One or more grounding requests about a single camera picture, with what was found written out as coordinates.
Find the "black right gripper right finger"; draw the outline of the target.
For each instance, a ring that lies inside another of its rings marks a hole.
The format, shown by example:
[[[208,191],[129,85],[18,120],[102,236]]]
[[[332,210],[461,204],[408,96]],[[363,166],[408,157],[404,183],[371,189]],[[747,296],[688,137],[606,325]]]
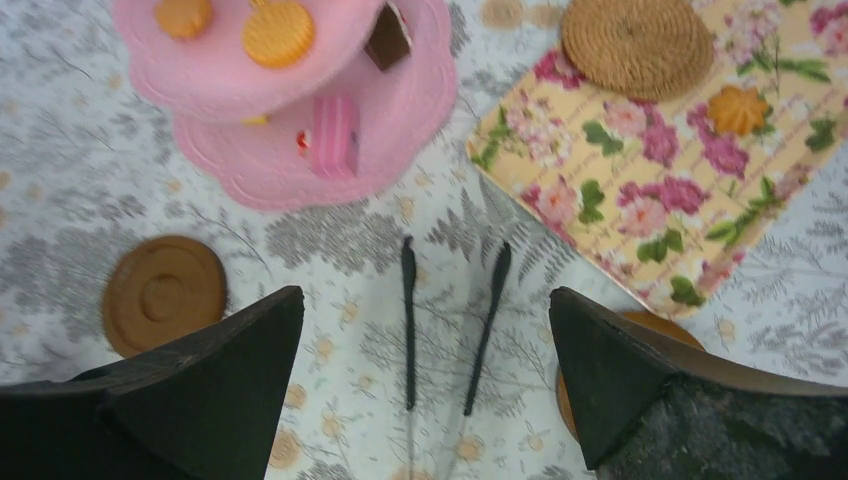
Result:
[[[737,364],[569,288],[550,297],[560,370],[601,479],[843,479],[847,391]]]

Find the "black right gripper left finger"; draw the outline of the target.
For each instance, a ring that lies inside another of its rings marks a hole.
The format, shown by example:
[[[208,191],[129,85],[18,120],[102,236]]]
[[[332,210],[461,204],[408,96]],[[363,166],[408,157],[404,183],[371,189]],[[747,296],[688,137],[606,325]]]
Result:
[[[5,479],[261,479],[298,349],[287,286],[65,382],[1,390]]]

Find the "floral rectangular serving tray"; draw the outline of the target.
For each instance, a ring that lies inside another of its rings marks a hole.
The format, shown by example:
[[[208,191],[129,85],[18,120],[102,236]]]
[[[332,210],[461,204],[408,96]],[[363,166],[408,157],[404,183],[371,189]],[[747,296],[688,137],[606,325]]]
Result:
[[[685,317],[726,280],[847,136],[843,1],[688,1],[712,34],[705,80],[673,99],[594,84],[562,37],[484,117],[489,179],[654,313]],[[708,100],[756,88],[766,124],[718,134]]]

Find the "pink cake slice toy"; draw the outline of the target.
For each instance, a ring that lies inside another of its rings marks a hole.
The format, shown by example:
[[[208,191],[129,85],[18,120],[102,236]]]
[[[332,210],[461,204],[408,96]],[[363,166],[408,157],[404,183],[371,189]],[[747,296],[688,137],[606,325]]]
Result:
[[[306,158],[316,177],[340,181],[356,176],[359,118],[359,107],[348,94],[327,94],[312,100]]]

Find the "small orange cookie toy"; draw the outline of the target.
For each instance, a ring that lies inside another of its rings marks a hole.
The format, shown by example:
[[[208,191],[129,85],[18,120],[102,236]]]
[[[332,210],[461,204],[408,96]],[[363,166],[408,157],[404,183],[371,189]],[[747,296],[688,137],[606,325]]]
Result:
[[[265,68],[287,68],[309,53],[315,24],[304,5],[298,1],[252,1],[251,5],[253,12],[241,40],[252,61]]]

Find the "round orange cookie toy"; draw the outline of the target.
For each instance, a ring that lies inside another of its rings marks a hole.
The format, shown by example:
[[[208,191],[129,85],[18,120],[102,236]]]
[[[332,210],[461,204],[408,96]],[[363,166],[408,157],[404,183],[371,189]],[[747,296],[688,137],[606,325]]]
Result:
[[[153,8],[159,28],[176,40],[191,40],[201,35],[213,19],[209,0],[161,0]]]

